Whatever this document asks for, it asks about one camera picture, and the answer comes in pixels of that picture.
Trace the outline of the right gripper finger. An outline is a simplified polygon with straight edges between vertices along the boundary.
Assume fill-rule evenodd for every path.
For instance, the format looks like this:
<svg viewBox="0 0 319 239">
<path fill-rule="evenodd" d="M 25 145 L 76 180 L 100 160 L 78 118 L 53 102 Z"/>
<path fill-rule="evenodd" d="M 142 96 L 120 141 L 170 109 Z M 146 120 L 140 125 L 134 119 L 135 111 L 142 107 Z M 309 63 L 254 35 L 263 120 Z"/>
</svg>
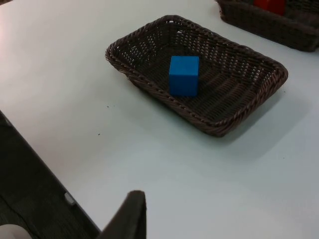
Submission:
<svg viewBox="0 0 319 239">
<path fill-rule="evenodd" d="M 140 190 L 130 191 L 98 238 L 146 239 L 147 204 L 145 193 Z"/>
</svg>

